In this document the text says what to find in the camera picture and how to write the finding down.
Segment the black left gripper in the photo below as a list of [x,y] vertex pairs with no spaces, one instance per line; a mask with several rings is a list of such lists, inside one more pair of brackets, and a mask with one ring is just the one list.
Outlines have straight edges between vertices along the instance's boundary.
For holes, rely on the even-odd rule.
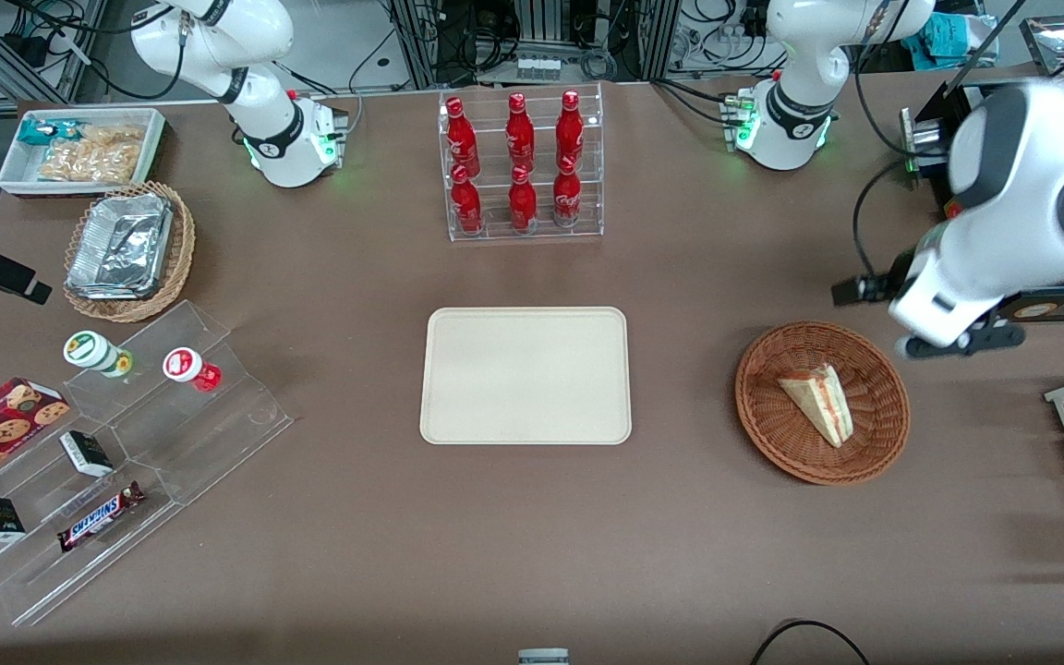
[[[863,303],[891,302],[896,295],[895,287],[903,286],[902,278],[892,272],[876,276],[853,276],[831,287],[833,306],[858,306]],[[919,335],[907,335],[895,346],[900,358],[971,358],[981,352],[997,352],[1019,346],[1026,338],[1021,325],[1000,319],[994,314],[985,314],[960,333],[953,344],[940,346],[930,344]]]

